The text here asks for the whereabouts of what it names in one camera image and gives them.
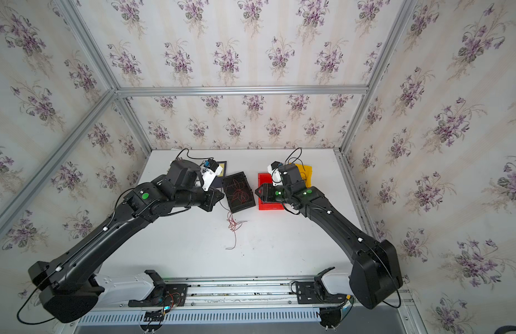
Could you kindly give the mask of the black plastic bin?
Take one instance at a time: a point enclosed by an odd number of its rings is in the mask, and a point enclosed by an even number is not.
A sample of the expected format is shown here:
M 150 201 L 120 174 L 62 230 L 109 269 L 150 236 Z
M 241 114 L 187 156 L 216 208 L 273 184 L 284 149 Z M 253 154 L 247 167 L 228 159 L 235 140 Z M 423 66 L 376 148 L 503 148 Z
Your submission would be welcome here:
M 223 178 L 223 191 L 231 213 L 241 212 L 256 206 L 255 195 L 244 172 Z

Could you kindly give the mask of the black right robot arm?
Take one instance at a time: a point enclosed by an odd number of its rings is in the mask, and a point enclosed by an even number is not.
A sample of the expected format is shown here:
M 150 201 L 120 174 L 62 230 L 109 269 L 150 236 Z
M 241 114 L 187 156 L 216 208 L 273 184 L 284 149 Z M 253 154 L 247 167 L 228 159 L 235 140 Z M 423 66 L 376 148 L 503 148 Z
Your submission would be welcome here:
M 295 164 L 273 162 L 268 167 L 272 183 L 260 185 L 255 193 L 265 203 L 290 206 L 317 224 L 346 254 L 352 264 L 349 287 L 369 310 L 383 303 L 402 287 L 397 250 L 387 239 L 379 242 L 341 214 L 325 194 L 307 186 Z

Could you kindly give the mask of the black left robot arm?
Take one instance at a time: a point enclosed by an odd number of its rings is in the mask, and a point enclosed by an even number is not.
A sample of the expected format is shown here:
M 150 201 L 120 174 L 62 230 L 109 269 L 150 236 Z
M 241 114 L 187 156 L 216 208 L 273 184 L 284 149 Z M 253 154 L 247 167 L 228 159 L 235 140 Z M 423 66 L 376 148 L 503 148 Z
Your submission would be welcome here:
M 223 199 L 212 187 L 223 167 L 212 159 L 198 165 L 176 159 L 165 175 L 134 187 L 117 202 L 113 213 L 78 244 L 50 261 L 38 261 L 28 270 L 39 291 L 40 303 L 62 323 L 73 322 L 96 305 L 135 300 L 143 303 L 165 285 L 159 274 L 147 270 L 111 278 L 97 270 L 117 249 L 161 217 L 186 212 L 191 207 L 211 212 Z

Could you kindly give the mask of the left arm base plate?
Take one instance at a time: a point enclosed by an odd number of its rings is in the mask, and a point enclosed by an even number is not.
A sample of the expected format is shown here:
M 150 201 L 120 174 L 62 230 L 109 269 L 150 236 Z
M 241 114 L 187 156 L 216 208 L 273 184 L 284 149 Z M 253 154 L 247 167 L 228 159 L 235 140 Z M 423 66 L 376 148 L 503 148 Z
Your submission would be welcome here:
M 168 284 L 156 286 L 143 300 L 130 300 L 130 308 L 148 308 L 162 306 L 183 306 L 188 292 L 186 284 Z

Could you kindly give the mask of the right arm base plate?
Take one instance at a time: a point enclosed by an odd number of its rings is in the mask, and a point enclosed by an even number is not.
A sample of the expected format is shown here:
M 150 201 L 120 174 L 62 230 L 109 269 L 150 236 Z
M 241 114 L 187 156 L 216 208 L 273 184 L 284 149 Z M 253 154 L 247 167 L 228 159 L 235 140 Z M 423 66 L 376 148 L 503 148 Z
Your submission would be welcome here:
M 350 297 L 346 294 L 331 294 L 316 281 L 292 281 L 290 291 L 296 296 L 297 303 L 307 304 L 350 304 Z

